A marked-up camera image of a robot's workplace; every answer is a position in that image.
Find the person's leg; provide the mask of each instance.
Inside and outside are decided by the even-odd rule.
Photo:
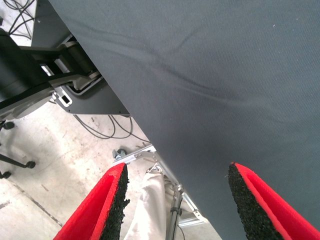
[[[161,173],[150,171],[143,178],[141,195],[125,240],[166,238],[165,183]]]

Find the black cable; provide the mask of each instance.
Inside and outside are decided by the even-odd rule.
[[[25,25],[27,22],[33,21],[35,20],[34,18],[29,18],[28,20],[20,23],[13,31],[9,32],[9,35],[13,34],[15,31],[18,30],[18,28],[20,28],[22,25]]]
[[[100,138],[100,139],[126,139],[128,137],[130,137],[132,135],[132,131],[134,129],[134,125],[133,125],[133,122],[132,120],[130,120],[130,132],[129,132],[129,135],[127,136],[114,136],[115,135],[115,132],[116,132],[116,125],[114,123],[114,121],[112,120],[112,118],[109,116],[111,122],[112,122],[112,125],[113,125],[113,133],[111,136],[108,136],[108,135],[105,135],[95,129],[93,129],[92,127],[90,127],[89,125],[85,124],[80,118],[78,115],[73,115],[77,120],[78,122],[80,122],[80,124],[89,132],[91,133],[93,136],[97,137],[97,138]],[[104,136],[104,137],[100,137],[100,136],[97,136],[96,134],[94,134],[93,132],[91,132],[89,129],[91,129],[92,131],[96,132],[97,134],[100,134],[101,136]]]
[[[86,123],[84,123],[84,122],[80,119],[80,117],[79,117],[78,115],[74,114],[73,116],[74,116],[74,118],[84,127],[85,130],[87,130],[91,135],[95,136],[96,138],[99,138],[99,139],[126,139],[126,138],[128,138],[128,137],[130,137],[130,136],[133,136],[133,137],[135,137],[135,138],[137,138],[137,139],[139,139],[139,140],[142,140],[142,141],[145,141],[145,142],[150,143],[149,141],[144,140],[144,139],[142,139],[142,138],[140,138],[140,137],[137,137],[136,135],[133,134],[134,124],[133,124],[133,121],[132,121],[131,117],[129,118],[129,120],[130,120],[130,131],[127,131],[126,129],[124,129],[124,128],[119,124],[119,122],[114,118],[114,116],[112,116],[112,115],[110,116],[110,115],[109,115],[108,117],[110,118],[110,120],[111,120],[111,122],[112,122],[112,125],[113,125],[113,133],[112,133],[111,136],[108,136],[108,135],[105,135],[105,134],[103,134],[103,133],[101,133],[101,132],[93,129],[92,127],[90,127],[89,125],[87,125]],[[115,125],[115,122],[114,122],[114,121],[117,123],[117,125],[118,125],[122,130],[124,130],[126,133],[128,133],[127,136],[115,136],[115,133],[116,133],[116,125]]]
[[[14,1],[14,4],[16,5],[16,8],[18,9],[19,13],[21,13],[21,10],[18,8],[18,3],[17,3],[16,1]],[[28,33],[28,35],[29,35],[30,40],[31,40],[32,36],[31,36],[30,31],[29,31],[29,28],[28,28],[27,22],[26,22],[26,20],[25,20],[25,17],[24,17],[23,14],[21,15],[21,17],[22,17],[22,20],[23,20],[23,22],[24,22],[25,29],[26,29],[26,31],[27,31],[27,33]]]
[[[3,0],[3,2],[5,3],[5,5],[12,9],[12,10],[16,10],[19,11],[19,15],[16,17],[16,19],[14,20],[14,23],[12,24],[10,30],[9,30],[9,35],[14,35],[14,36],[19,36],[19,37],[24,37],[27,38],[29,40],[32,39],[32,34],[28,28],[27,22],[34,20],[34,18],[32,17],[32,15],[28,12],[27,8],[31,5],[30,0],[27,0],[25,2],[24,5],[22,5],[21,3],[17,2],[16,0],[10,0],[11,2],[9,2],[8,0]],[[30,19],[26,20],[24,17],[24,14],[27,15],[28,17],[30,17]],[[21,24],[19,24],[13,31],[12,28],[14,27],[14,25],[17,23],[17,20],[19,19],[19,17],[22,17],[23,22]],[[18,28],[20,28],[22,25],[25,25],[25,29],[27,31],[27,35],[25,34],[17,34],[17,33],[13,33],[15,32]]]
[[[124,128],[120,125],[120,123],[115,119],[115,117],[114,117],[114,116],[111,116],[111,117],[113,118],[113,120],[115,121],[115,123],[116,123],[116,124],[118,124],[118,126],[119,126],[123,131],[125,131],[125,132],[129,133],[126,129],[124,129]],[[132,136],[134,136],[135,138],[137,138],[137,139],[141,140],[141,141],[144,141],[144,142],[150,143],[150,141],[145,140],[145,139],[142,139],[142,138],[140,138],[140,137],[138,137],[138,136],[134,135],[133,133],[132,133],[131,135],[132,135]]]
[[[27,38],[29,40],[31,40],[32,38],[27,36],[27,35],[23,35],[23,34],[16,34],[16,33],[11,33],[10,35],[13,35],[13,36],[18,36],[18,37],[24,37],[24,38]]]
[[[78,115],[74,114],[73,115],[74,118],[84,127],[84,129],[86,129],[90,134],[92,134],[93,136],[95,136],[96,138],[99,138],[99,139],[110,139],[110,138],[113,138],[115,133],[116,133],[116,125],[115,123],[112,121],[112,118],[109,116],[111,122],[112,122],[112,125],[113,125],[113,133],[111,136],[108,136],[108,135],[105,135],[101,132],[98,132],[97,130],[93,129],[92,127],[90,127],[89,125],[85,124],[79,117]],[[96,134],[94,134],[92,131],[90,131],[89,129],[91,129],[92,131],[96,132],[97,134],[100,134],[101,136],[98,136]]]
[[[12,5],[10,2],[8,2],[8,0],[3,0],[3,1],[4,1],[5,5],[6,5],[8,8],[12,9],[12,10],[23,10],[23,9],[29,4],[29,2],[30,2],[30,0],[27,0],[27,1],[25,2],[25,4],[22,6],[20,2],[18,2],[18,1],[16,1],[16,0],[11,0],[11,1],[14,2],[16,5],[19,5],[19,6],[20,6],[20,7],[18,7],[18,6]]]
[[[182,236],[183,236],[183,240],[186,240],[184,231],[182,230],[182,228],[181,228],[179,225],[177,225],[177,226],[178,226],[178,228],[180,228],[180,230],[181,230],[181,233],[182,233]]]
[[[28,7],[30,7],[33,3],[35,2],[35,0],[31,0],[31,2],[30,3],[28,3],[28,5],[26,5],[23,9],[22,9],[22,11],[18,14],[18,16],[15,18],[15,20],[13,21],[13,24],[12,24],[12,26],[10,27],[10,29],[9,29],[9,35],[11,34],[11,31],[12,31],[12,29],[14,28],[14,26],[16,25],[16,23],[17,23],[17,21],[18,21],[18,19],[20,18],[20,16],[27,10],[27,8]]]

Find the gray cloth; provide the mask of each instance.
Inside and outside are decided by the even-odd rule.
[[[50,1],[222,239],[231,161],[320,228],[319,1]]]

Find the red foam pad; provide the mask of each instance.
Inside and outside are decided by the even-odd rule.
[[[320,240],[320,232],[257,174],[241,164],[235,163],[235,166],[256,201],[285,240]]]
[[[75,210],[54,240],[98,240],[109,216],[125,164],[110,168]]]

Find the red and black gripper pad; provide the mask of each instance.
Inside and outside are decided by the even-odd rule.
[[[320,240],[320,232],[249,168],[231,163],[228,179],[249,240]]]
[[[75,210],[54,240],[118,240],[128,184],[124,163],[110,168]]]

